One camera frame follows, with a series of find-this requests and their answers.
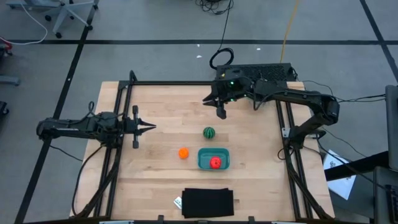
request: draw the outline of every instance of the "gray floor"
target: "gray floor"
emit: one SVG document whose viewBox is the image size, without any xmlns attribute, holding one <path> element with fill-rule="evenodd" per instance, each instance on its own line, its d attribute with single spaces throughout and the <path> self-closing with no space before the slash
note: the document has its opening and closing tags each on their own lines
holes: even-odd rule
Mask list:
<svg viewBox="0 0 398 224">
<path fill-rule="evenodd" d="M 367 1 L 386 40 L 398 39 L 393 0 Z M 283 39 L 294 1 L 235 0 L 226 39 Z M 87 17 L 90 9 L 78 13 Z M 32 11 L 51 28 L 42 14 Z M 89 40 L 219 39 L 225 15 L 202 12 L 194 1 L 100 0 Z M 8 39 L 39 39 L 43 30 L 22 10 L 0 5 L 0 35 Z M 63 39 L 80 39 L 83 26 L 67 20 Z M 55 39 L 50 33 L 47 39 Z M 296 40 L 377 40 L 359 1 L 302 0 L 290 31 Z M 235 52 L 234 64 L 276 63 L 280 45 L 225 45 Z M 0 86 L 0 100 L 9 103 L 10 114 L 0 132 L 0 219 L 12 223 L 42 143 L 35 135 L 38 121 L 51 117 L 77 45 L 15 46 L 14 56 L 0 72 L 22 79 L 19 87 Z M 211 80 L 208 66 L 218 45 L 85 45 L 78 62 L 61 118 L 80 118 L 89 101 L 96 101 L 103 81 L 125 80 L 131 69 L 140 80 Z M 398 46 L 389 46 L 398 59 Z M 216 63 L 225 63 L 220 55 Z M 396 79 L 378 45 L 288 45 L 285 62 L 291 62 L 300 80 L 329 85 L 340 98 L 380 94 Z M 310 90 L 326 88 L 306 83 Z M 386 112 L 383 102 L 341 104 L 339 123 L 326 127 L 370 156 L 387 149 Z M 349 159 L 360 155 L 326 135 L 325 147 Z M 86 141 L 57 139 L 54 146 L 83 157 Z M 26 222 L 66 218 L 80 163 L 50 150 L 40 176 Z M 366 218 L 336 208 L 345 220 Z"/>
</svg>

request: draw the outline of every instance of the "yellow cable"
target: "yellow cable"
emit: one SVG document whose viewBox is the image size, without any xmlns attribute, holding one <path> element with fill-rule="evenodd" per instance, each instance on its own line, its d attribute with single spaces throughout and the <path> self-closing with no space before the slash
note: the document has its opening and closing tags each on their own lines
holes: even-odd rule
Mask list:
<svg viewBox="0 0 398 224">
<path fill-rule="evenodd" d="M 292 15 L 290 17 L 289 24 L 287 24 L 286 33 L 285 33 L 285 37 L 284 37 L 284 43 L 282 44 L 282 53 L 280 55 L 279 63 L 282 63 L 282 60 L 284 59 L 286 39 L 287 39 L 287 36 L 288 36 L 288 34 L 290 32 L 290 26 L 292 26 L 293 19 L 294 19 L 294 16 L 296 15 L 297 6 L 298 5 L 299 5 L 299 0 L 296 0 L 296 4 L 294 5 L 293 13 L 292 13 Z"/>
</svg>

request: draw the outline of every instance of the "wire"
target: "wire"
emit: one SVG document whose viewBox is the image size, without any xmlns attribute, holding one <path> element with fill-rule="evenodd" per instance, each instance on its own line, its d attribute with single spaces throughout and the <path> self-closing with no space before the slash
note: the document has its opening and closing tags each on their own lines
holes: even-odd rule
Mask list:
<svg viewBox="0 0 398 224">
<path fill-rule="evenodd" d="M 228 5 L 228 7 L 224 10 L 215 11 L 218 9 L 221 0 L 195 0 L 195 4 L 200 6 L 203 12 L 211 11 L 215 15 L 222 15 L 227 10 L 232 9 L 234 7 L 234 1 L 232 0 L 232 5 Z"/>
<path fill-rule="evenodd" d="M 87 157 L 87 159 L 84 161 L 83 165 L 81 165 L 81 168 L 80 168 L 79 173 L 77 175 L 75 191 L 73 193 L 73 198 L 72 198 L 72 212 L 73 212 L 74 215 L 77 215 L 76 210 L 75 210 L 75 197 L 76 197 L 77 189 L 79 187 L 79 180 L 80 180 L 81 172 L 83 171 L 83 168 L 86 166 L 87 162 L 103 147 L 104 147 L 103 145 L 100 145 L 100 147 L 97 148 L 97 150 L 95 150 L 93 153 L 91 153 L 91 155 L 89 155 Z"/>
<path fill-rule="evenodd" d="M 275 95 L 275 94 L 278 94 L 278 93 L 284 93 L 285 91 L 278 91 L 278 92 L 275 92 L 275 93 L 273 93 L 273 94 L 270 94 L 270 95 L 266 95 L 266 96 L 264 96 L 263 97 L 263 99 L 260 101 L 260 103 L 256 106 L 256 93 L 254 93 L 253 95 L 253 110 L 254 111 L 256 111 L 256 110 L 258 110 L 259 108 L 260 108 L 260 106 L 270 97 L 270 96 L 272 96 L 272 95 Z"/>
<path fill-rule="evenodd" d="M 289 23 L 287 24 L 286 33 L 285 33 L 285 37 L 284 37 L 284 43 L 282 44 L 282 53 L 280 54 L 280 61 L 279 61 L 279 63 L 282 63 L 282 60 L 284 59 L 286 39 L 287 39 L 287 36 L 288 36 L 288 34 L 289 34 L 289 32 L 290 32 L 290 27 L 292 26 L 293 19 L 294 19 L 295 15 L 296 15 L 297 6 L 299 6 L 299 2 L 300 2 L 299 0 L 296 0 L 296 3 L 295 3 L 295 5 L 294 5 L 294 9 L 293 9 L 293 13 L 292 13 L 292 15 L 290 16 L 290 21 L 289 21 Z"/>
<path fill-rule="evenodd" d="M 328 88 L 330 90 L 330 93 L 331 93 L 332 96 L 335 96 L 333 94 L 333 90 L 328 85 L 321 84 L 321 83 L 318 83 L 318 82 L 315 82 L 315 81 L 312 81 L 312 80 L 304 80 L 302 82 L 312 82 L 312 83 L 315 83 L 317 85 L 324 86 L 324 87 L 326 87 L 326 88 Z M 378 99 L 378 100 L 363 100 L 363 99 L 378 98 L 378 97 L 383 97 L 383 98 L 382 99 Z M 377 102 L 377 101 L 385 100 L 386 99 L 386 94 L 373 95 L 373 96 L 364 96 L 364 97 L 354 98 L 354 99 L 350 99 L 350 100 L 344 100 L 344 99 L 339 98 L 337 96 L 335 96 L 335 98 L 340 100 L 340 101 L 338 101 L 338 103 L 345 103 L 345 102 L 348 102 L 348 103 L 370 103 L 370 102 Z"/>
<path fill-rule="evenodd" d="M 370 99 L 370 98 L 378 98 L 378 97 L 383 97 L 382 99 L 378 99 L 378 100 L 365 100 L 365 101 L 360 101 L 363 99 Z M 364 97 L 360 97 L 360 98 L 355 98 L 355 99 L 350 99 L 350 100 L 344 100 L 339 98 L 339 103 L 344 103 L 344 102 L 362 102 L 362 103 L 367 103 L 367 102 L 376 102 L 376 101 L 381 101 L 381 100 L 385 100 L 386 99 L 386 94 L 380 94 L 380 95 L 374 95 L 374 96 L 364 96 Z"/>
<path fill-rule="evenodd" d="M 50 147 L 53 148 L 53 149 L 56 149 L 56 150 L 61 151 L 61 152 L 64 153 L 65 155 L 67 155 L 67 156 L 69 156 L 69 157 L 72 157 L 72 158 L 76 159 L 77 161 L 83 162 L 81 159 L 79 159 L 79 158 L 77 158 L 77 157 L 75 157 L 75 156 L 73 156 L 73 155 L 71 155 L 71 154 L 65 152 L 64 150 L 62 150 L 62 149 L 60 149 L 60 148 L 58 148 L 58 147 L 51 146 L 51 145 L 50 145 Z"/>
<path fill-rule="evenodd" d="M 335 137 L 336 139 L 338 139 L 338 140 L 340 140 L 340 141 L 346 143 L 347 145 L 349 145 L 349 146 L 350 146 L 354 151 L 356 151 L 356 153 L 358 153 L 359 155 L 361 155 L 361 156 L 363 156 L 363 157 L 367 157 L 367 156 L 365 156 L 364 154 L 360 153 L 358 150 L 356 150 L 356 149 L 354 148 L 354 146 L 352 146 L 348 141 L 345 141 L 344 139 L 341 139 L 341 138 L 335 136 L 333 133 L 331 133 L 330 131 L 326 130 L 326 129 L 323 128 L 323 127 L 322 127 L 322 129 L 325 130 L 327 133 L 329 133 L 331 136 Z"/>
<path fill-rule="evenodd" d="M 221 52 L 229 52 L 229 54 L 231 55 L 229 60 L 224 64 L 224 65 L 231 65 L 232 61 L 234 60 L 234 51 L 227 47 L 224 49 L 221 49 L 221 47 L 223 46 L 223 42 L 224 42 L 224 36 L 225 36 L 225 30 L 226 30 L 226 26 L 228 24 L 228 17 L 229 17 L 229 10 L 231 9 L 231 3 L 233 2 L 233 0 L 229 0 L 229 4 L 227 7 L 227 14 L 226 14 L 226 19 L 225 19 L 225 25 L 224 25 L 224 31 L 223 31 L 223 37 L 221 38 L 221 43 L 220 46 L 218 47 L 218 50 L 216 51 L 216 53 L 210 58 L 209 64 L 210 67 L 214 70 L 217 70 L 217 68 L 213 65 L 213 60 L 216 58 L 216 56 L 221 53 Z"/>
<path fill-rule="evenodd" d="M 284 150 L 284 148 L 282 148 L 282 149 L 279 149 L 279 151 L 278 151 L 278 154 L 277 154 L 277 157 L 278 157 L 278 159 L 280 159 L 280 160 L 284 161 L 284 160 L 286 160 L 286 158 L 282 158 L 282 157 L 279 155 L 279 154 L 280 154 L 280 152 L 282 152 L 282 150 Z M 290 152 L 290 153 L 289 153 L 289 156 L 292 156 L 292 154 L 293 154 L 294 150 L 293 150 L 293 149 L 289 149 L 289 150 L 292 150 L 292 152 Z"/>
<path fill-rule="evenodd" d="M 322 157 L 322 154 L 321 154 L 319 151 L 317 151 L 317 150 L 315 150 L 315 149 L 312 149 L 312 148 L 310 148 L 310 147 L 307 147 L 307 146 L 303 146 L 303 147 L 306 148 L 306 149 L 308 149 L 308 150 L 311 150 L 311 151 L 314 151 L 314 152 L 318 153 L 319 156 Z M 335 155 L 335 156 L 340 157 L 340 158 L 342 158 L 342 159 L 345 159 L 345 160 L 347 160 L 348 162 L 352 162 L 351 160 L 349 160 L 349 159 L 347 159 L 347 158 L 345 158 L 345 157 L 343 157 L 343 156 L 339 156 L 339 155 Z"/>
<path fill-rule="evenodd" d="M 324 87 L 328 88 L 328 89 L 330 90 L 331 95 L 334 96 L 333 90 L 331 90 L 330 86 L 328 86 L 328 85 L 324 85 L 324 84 L 321 84 L 321 83 L 317 83 L 317 82 L 312 81 L 312 80 L 304 80 L 304 81 L 302 81 L 302 82 L 312 82 L 312 83 L 315 83 L 315 84 L 317 84 L 317 85 L 324 86 Z"/>
<path fill-rule="evenodd" d="M 27 14 L 31 19 L 33 19 L 36 23 L 38 23 L 38 25 L 40 25 L 41 27 L 43 27 L 43 29 L 45 30 L 45 35 L 44 35 L 44 37 L 43 37 L 41 40 L 39 40 L 39 41 L 33 41 L 33 42 L 27 42 L 27 43 L 15 43 L 15 42 L 10 42 L 10 41 L 8 41 L 8 40 L 2 38 L 1 36 L 0 36 L 0 39 L 1 39 L 2 41 L 4 41 L 5 43 L 14 44 L 14 45 L 29 45 L 29 44 L 38 44 L 38 43 L 43 42 L 43 40 L 47 37 L 48 30 L 47 30 L 41 23 L 39 23 L 35 18 L 33 18 L 33 16 L 29 14 L 29 12 L 27 12 L 27 10 L 26 10 L 26 8 L 25 8 L 25 6 L 24 6 L 24 3 L 22 3 L 22 1 L 20 1 L 20 4 L 21 4 L 22 8 L 25 10 L 26 14 Z"/>
</svg>

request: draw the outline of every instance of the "black cable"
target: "black cable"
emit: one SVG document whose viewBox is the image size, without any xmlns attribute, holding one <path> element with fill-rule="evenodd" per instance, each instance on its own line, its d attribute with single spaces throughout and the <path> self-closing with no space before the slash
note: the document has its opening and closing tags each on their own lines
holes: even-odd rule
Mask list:
<svg viewBox="0 0 398 224">
<path fill-rule="evenodd" d="M 285 92 L 285 91 L 278 91 L 278 92 L 275 92 L 275 93 L 273 93 L 273 94 L 271 94 L 271 95 L 264 96 L 263 99 L 260 101 L 260 103 L 259 103 L 257 106 L 256 106 L 256 93 L 254 93 L 254 94 L 253 94 L 253 110 L 254 110 L 254 111 L 258 110 L 258 109 L 260 108 L 260 106 L 261 106 L 270 96 L 275 95 L 275 94 L 278 94 L 278 93 L 284 93 L 284 92 Z"/>
<path fill-rule="evenodd" d="M 309 150 L 311 150 L 311 151 L 313 151 L 313 152 L 316 152 L 317 154 L 319 154 L 320 157 L 322 157 L 321 152 L 319 152 L 319 151 L 317 151 L 317 150 L 315 150 L 315 149 L 311 149 L 310 147 L 307 147 L 307 146 L 303 146 L 303 147 L 306 148 L 306 149 L 309 149 Z M 340 157 L 340 158 L 342 158 L 342 159 L 345 159 L 345 160 L 347 160 L 348 162 L 352 162 L 351 160 L 349 160 L 349 159 L 347 159 L 347 158 L 345 158 L 345 157 L 343 157 L 343 156 L 339 156 L 339 155 L 335 155 L 335 156 Z"/>
<path fill-rule="evenodd" d="M 75 157 L 75 156 L 73 156 L 73 155 L 71 155 L 71 154 L 65 152 L 64 150 L 62 150 L 62 149 L 60 149 L 60 148 L 58 148 L 58 147 L 55 147 L 55 146 L 52 146 L 52 145 L 50 145 L 50 147 L 53 148 L 53 149 L 56 149 L 56 150 L 61 151 L 61 152 L 64 153 L 65 155 L 67 155 L 67 156 L 69 156 L 69 157 L 72 157 L 72 158 L 76 159 L 77 161 L 83 162 L 81 159 L 79 159 L 79 158 L 77 158 L 77 157 Z"/>
<path fill-rule="evenodd" d="M 297 74 L 296 69 L 294 69 L 293 67 L 291 67 L 291 69 L 293 70 L 293 77 L 296 79 L 296 81 L 299 82 L 299 75 Z"/>
<path fill-rule="evenodd" d="M 312 83 L 315 83 L 315 84 L 317 84 L 317 85 L 324 86 L 324 87 L 328 88 L 328 89 L 330 90 L 331 95 L 334 96 L 333 90 L 331 90 L 331 88 L 330 88 L 328 85 L 324 85 L 324 84 L 321 84 L 321 83 L 317 83 L 317 82 L 312 81 L 312 80 L 304 80 L 304 81 L 302 81 L 302 82 L 312 82 Z"/>
<path fill-rule="evenodd" d="M 101 145 L 99 148 L 97 148 L 97 150 L 95 150 L 91 155 L 89 155 L 87 157 L 87 159 L 84 161 L 83 165 L 81 165 L 81 168 L 80 168 L 79 173 L 77 175 L 75 191 L 74 191 L 73 197 L 72 197 L 72 212 L 73 212 L 74 215 L 77 215 L 76 210 L 75 210 L 75 197 L 76 197 L 76 193 L 77 193 L 77 188 L 79 186 L 81 172 L 83 171 L 83 168 L 84 168 L 84 166 L 86 166 L 87 162 L 102 148 L 103 148 L 103 145 Z"/>
<path fill-rule="evenodd" d="M 370 98 L 379 98 L 379 97 L 383 97 L 382 99 L 378 99 L 378 100 L 368 100 L 368 101 L 362 101 L 363 99 L 370 99 Z M 350 100 L 344 100 L 344 99 L 340 99 L 339 98 L 339 103 L 344 103 L 344 102 L 362 102 L 362 103 L 367 103 L 367 102 L 376 102 L 376 101 L 381 101 L 381 100 L 385 100 L 386 99 L 386 94 L 380 94 L 380 95 L 374 95 L 374 96 L 364 96 L 364 97 L 360 97 L 360 98 L 355 98 L 355 99 L 350 99 Z"/>
<path fill-rule="evenodd" d="M 203 12 L 212 12 L 215 15 L 222 15 L 227 10 L 232 9 L 234 7 L 234 1 L 232 0 L 232 4 L 228 5 L 228 7 L 224 10 L 219 10 L 218 7 L 220 6 L 221 0 L 195 0 L 195 4 L 200 6 Z"/>
<path fill-rule="evenodd" d="M 315 82 L 315 81 L 312 81 L 312 80 L 304 80 L 302 82 L 312 82 L 312 83 L 315 83 L 317 85 L 327 87 L 330 90 L 331 95 L 334 96 L 333 90 L 328 85 L 321 84 L 321 83 L 318 83 L 318 82 Z M 382 99 L 378 99 L 378 100 L 363 100 L 363 99 L 370 99 L 370 98 L 377 98 L 377 97 L 383 97 L 383 98 Z M 385 97 L 386 97 L 386 94 L 380 94 L 380 95 L 364 96 L 364 97 L 354 98 L 354 99 L 350 99 L 350 100 L 344 100 L 344 99 L 341 99 L 341 98 L 338 98 L 337 96 L 335 96 L 336 99 L 340 100 L 340 101 L 338 101 L 338 103 L 344 103 L 344 102 L 349 102 L 349 103 L 370 103 L 370 102 L 377 102 L 377 101 L 385 100 L 386 99 Z"/>
<path fill-rule="evenodd" d="M 217 55 L 218 55 L 219 53 L 222 53 L 222 52 L 229 52 L 229 54 L 231 55 L 231 57 L 229 58 L 229 60 L 228 60 L 224 65 L 231 65 L 232 61 L 234 60 L 234 51 L 233 51 L 231 48 L 227 47 L 227 48 L 221 49 L 221 46 L 223 46 L 223 42 L 224 42 L 224 36 L 225 36 L 226 25 L 228 24 L 229 10 L 231 9 L 231 3 L 232 3 L 232 2 L 233 2 L 233 0 L 229 0 L 228 7 L 227 7 L 227 9 L 226 9 L 228 12 L 227 12 L 227 14 L 226 14 L 226 20 L 225 20 L 225 26 L 224 26 L 224 31 L 223 31 L 223 37 L 221 38 L 220 46 L 218 47 L 218 50 L 217 50 L 216 53 L 210 58 L 210 61 L 209 61 L 210 67 L 211 67 L 212 69 L 214 69 L 214 70 L 217 70 L 217 68 L 213 65 L 213 60 L 214 60 L 214 58 L 217 57 Z"/>
<path fill-rule="evenodd" d="M 282 152 L 282 150 L 284 150 L 284 148 L 279 149 L 278 154 L 277 154 L 277 157 L 278 157 L 278 159 L 284 161 L 284 160 L 286 160 L 286 158 L 282 158 L 282 157 L 279 155 L 280 152 Z M 291 156 L 291 155 L 293 154 L 294 150 L 293 150 L 293 149 L 289 149 L 289 150 L 292 150 L 292 152 L 289 153 L 289 156 Z"/>
<path fill-rule="evenodd" d="M 361 156 L 363 156 L 363 157 L 367 157 L 367 156 L 365 156 L 364 154 L 360 153 L 358 150 L 356 150 L 356 149 L 354 148 L 354 146 L 352 146 L 348 141 L 345 141 L 344 139 L 341 139 L 341 138 L 335 136 L 333 133 L 331 133 L 330 131 L 326 130 L 326 129 L 323 128 L 323 127 L 322 127 L 322 129 L 325 130 L 327 133 L 329 133 L 331 136 L 335 137 L 336 139 L 338 139 L 338 140 L 344 142 L 345 144 L 349 145 L 349 146 L 350 146 L 354 151 L 356 151 L 359 155 L 361 155 Z"/>
</svg>

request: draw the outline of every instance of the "red ball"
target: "red ball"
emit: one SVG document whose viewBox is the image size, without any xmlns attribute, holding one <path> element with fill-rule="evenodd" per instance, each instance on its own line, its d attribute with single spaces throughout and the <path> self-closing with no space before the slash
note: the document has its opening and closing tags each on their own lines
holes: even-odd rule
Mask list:
<svg viewBox="0 0 398 224">
<path fill-rule="evenodd" d="M 212 169 L 219 169 L 221 167 L 221 159 L 218 156 L 213 156 L 210 159 L 210 167 Z"/>
</svg>

